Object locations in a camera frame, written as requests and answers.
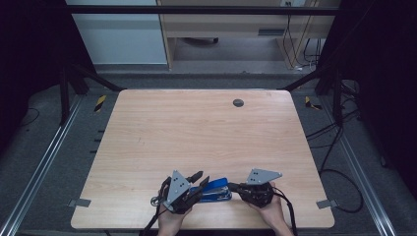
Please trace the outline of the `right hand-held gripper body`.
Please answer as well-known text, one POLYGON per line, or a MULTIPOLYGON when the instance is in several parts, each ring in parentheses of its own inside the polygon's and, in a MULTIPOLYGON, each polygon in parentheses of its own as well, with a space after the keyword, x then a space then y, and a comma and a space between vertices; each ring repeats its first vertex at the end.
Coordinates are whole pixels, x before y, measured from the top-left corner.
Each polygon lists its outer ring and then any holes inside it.
POLYGON ((244 183, 238 185, 241 199, 253 206, 267 206, 273 198, 271 181, 282 176, 281 172, 253 168, 244 183))

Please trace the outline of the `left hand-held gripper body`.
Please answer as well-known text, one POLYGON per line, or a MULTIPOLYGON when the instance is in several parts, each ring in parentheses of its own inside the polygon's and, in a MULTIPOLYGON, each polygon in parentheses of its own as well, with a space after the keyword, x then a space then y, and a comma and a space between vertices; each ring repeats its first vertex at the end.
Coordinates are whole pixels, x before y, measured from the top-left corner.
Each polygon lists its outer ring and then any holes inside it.
POLYGON ((161 188, 159 203, 172 213, 185 213, 198 202, 190 195, 193 184, 189 183, 178 170, 174 170, 172 176, 168 178, 168 183, 161 188))

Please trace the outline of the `blue stapler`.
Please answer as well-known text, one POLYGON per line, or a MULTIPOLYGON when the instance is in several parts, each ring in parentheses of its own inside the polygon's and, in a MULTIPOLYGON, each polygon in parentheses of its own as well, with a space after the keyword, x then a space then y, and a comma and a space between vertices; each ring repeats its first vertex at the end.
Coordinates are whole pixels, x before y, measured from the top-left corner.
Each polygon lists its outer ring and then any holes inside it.
POLYGON ((190 188, 190 195, 199 203, 216 203, 225 202, 232 199, 231 191, 229 190, 228 180, 223 177, 208 181, 207 186, 202 192, 197 192, 197 187, 190 188))

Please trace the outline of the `person's right hand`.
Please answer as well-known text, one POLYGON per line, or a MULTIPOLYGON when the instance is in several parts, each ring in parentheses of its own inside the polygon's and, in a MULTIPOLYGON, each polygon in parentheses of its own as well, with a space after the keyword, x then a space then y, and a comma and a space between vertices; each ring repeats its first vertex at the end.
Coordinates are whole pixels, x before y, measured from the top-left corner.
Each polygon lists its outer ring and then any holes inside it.
POLYGON ((264 223, 269 226, 273 232, 284 227, 290 229, 284 219, 280 197, 273 196, 270 203, 264 207, 249 204, 262 218, 264 223))

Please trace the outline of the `person's left hand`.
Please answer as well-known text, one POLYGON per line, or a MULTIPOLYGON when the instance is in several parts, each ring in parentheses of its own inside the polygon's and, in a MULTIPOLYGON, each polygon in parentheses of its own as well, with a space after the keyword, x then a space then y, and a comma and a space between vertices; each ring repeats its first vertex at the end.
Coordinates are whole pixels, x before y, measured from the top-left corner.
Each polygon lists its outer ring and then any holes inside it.
POLYGON ((169 211, 165 206, 161 207, 161 213, 158 216, 159 231, 174 233, 178 231, 182 223, 191 210, 188 209, 185 213, 177 214, 169 211))

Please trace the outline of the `light wooden desk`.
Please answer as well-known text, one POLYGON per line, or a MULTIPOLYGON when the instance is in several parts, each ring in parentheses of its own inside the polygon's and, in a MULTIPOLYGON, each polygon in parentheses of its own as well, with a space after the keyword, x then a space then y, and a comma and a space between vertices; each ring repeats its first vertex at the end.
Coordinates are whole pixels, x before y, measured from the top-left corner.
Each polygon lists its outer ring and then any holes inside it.
MULTIPOLYGON (((337 8, 341 0, 156 0, 159 6, 316 7, 337 8)), ((171 15, 160 17, 163 35, 174 38, 271 37, 286 66, 302 65, 309 38, 325 38, 332 16, 289 15, 171 15)))

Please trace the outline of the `white cabinet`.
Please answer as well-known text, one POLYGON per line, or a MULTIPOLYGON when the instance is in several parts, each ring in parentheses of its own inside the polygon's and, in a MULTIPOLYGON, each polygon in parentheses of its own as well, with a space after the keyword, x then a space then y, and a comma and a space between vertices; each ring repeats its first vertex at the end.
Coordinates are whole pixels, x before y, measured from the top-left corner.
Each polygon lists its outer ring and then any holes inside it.
POLYGON ((94 65, 166 64, 154 14, 73 14, 94 65))

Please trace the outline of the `black curtain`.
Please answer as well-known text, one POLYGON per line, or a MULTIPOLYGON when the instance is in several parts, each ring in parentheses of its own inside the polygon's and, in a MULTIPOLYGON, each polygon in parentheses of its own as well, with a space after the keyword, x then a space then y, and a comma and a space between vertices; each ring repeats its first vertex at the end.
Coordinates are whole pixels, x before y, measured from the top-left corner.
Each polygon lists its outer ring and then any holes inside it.
POLYGON ((355 30, 339 71, 359 84, 371 134, 417 197, 417 0, 340 0, 340 7, 353 12, 334 19, 322 58, 355 30))
POLYGON ((94 70, 66 0, 0 0, 0 153, 11 142, 30 97, 59 83, 68 63, 94 70))

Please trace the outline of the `aluminium floor rail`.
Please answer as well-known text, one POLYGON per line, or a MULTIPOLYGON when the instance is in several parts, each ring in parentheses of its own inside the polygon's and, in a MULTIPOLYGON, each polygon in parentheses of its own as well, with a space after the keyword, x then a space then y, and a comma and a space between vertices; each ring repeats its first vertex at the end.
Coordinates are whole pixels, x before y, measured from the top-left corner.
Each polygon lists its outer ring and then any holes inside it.
POLYGON ((361 166, 358 156, 353 149, 353 145, 349 142, 348 137, 345 134, 345 119, 348 113, 352 113, 353 115, 357 113, 357 106, 353 101, 343 100, 341 105, 337 105, 337 108, 341 109, 341 131, 340 133, 336 133, 336 143, 340 146, 340 150, 347 163, 347 168, 353 182, 362 194, 364 206, 371 215, 380 236, 397 236, 375 188, 367 176, 365 169, 361 166))
POLYGON ((12 212, 7 217, 4 224, 0 227, 0 236, 15 236, 23 219, 25 218, 33 199, 35 198, 43 179, 46 176, 52 162, 60 150, 77 114, 84 101, 83 95, 76 95, 70 106, 70 112, 65 122, 59 126, 43 154, 39 164, 34 170, 19 200, 15 204, 12 212))

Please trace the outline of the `yellow-handled tool right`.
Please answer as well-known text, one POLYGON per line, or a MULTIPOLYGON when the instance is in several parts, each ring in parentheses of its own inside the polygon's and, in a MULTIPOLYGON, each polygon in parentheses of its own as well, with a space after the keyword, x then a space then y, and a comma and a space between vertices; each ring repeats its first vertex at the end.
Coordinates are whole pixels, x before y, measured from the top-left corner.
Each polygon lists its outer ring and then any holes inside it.
POLYGON ((322 110, 323 108, 320 105, 315 105, 311 102, 311 99, 309 96, 305 96, 305 106, 315 109, 315 110, 322 110))

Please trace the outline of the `yellow-handled tool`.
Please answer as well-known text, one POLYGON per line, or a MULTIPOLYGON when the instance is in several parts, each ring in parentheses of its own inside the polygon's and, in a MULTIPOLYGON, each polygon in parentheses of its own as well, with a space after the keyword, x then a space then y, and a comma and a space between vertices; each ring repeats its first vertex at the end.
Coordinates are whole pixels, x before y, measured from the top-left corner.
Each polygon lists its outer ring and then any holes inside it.
POLYGON ((105 99, 106 99, 106 95, 101 95, 99 97, 99 99, 97 100, 97 103, 94 107, 94 112, 99 112, 101 110, 102 104, 105 101, 105 99))
POLYGON ((315 109, 315 110, 322 110, 323 108, 320 105, 315 105, 311 102, 311 99, 309 96, 305 96, 305 106, 315 109))

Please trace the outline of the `yellow-handled tool left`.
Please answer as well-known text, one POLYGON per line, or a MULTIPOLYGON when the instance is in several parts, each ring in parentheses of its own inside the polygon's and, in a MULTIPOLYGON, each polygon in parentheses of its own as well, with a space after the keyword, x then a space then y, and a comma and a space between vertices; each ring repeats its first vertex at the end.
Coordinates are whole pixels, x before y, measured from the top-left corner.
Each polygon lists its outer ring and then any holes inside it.
POLYGON ((94 107, 94 112, 99 112, 101 110, 102 104, 105 101, 105 99, 106 99, 106 95, 101 95, 99 97, 99 99, 97 100, 97 103, 94 107))

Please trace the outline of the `black frame strut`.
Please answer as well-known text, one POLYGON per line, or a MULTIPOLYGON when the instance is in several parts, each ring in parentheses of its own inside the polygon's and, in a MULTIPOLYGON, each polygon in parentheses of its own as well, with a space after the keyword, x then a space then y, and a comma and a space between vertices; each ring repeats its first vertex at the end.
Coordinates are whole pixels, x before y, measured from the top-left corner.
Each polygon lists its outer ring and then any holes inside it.
POLYGON ((341 76, 335 66, 320 67, 282 89, 293 91, 313 79, 319 80, 315 88, 316 94, 324 95, 332 89, 332 118, 337 126, 341 126, 343 120, 341 109, 341 76))
POLYGON ((61 101, 61 121, 60 125, 64 125, 70 116, 69 87, 72 87, 76 94, 87 94, 89 86, 86 79, 108 88, 112 91, 122 91, 124 88, 116 86, 97 73, 86 69, 77 64, 64 66, 59 73, 59 88, 61 101))

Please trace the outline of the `black horizontal frame bar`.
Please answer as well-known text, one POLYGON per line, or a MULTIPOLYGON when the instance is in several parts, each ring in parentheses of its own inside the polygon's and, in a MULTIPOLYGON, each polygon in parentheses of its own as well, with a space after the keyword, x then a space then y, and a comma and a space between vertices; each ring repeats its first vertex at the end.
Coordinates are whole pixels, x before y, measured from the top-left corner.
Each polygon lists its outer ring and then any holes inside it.
POLYGON ((295 15, 336 16, 338 8, 316 7, 233 7, 233 6, 104 6, 70 5, 72 14, 171 14, 171 15, 295 15))

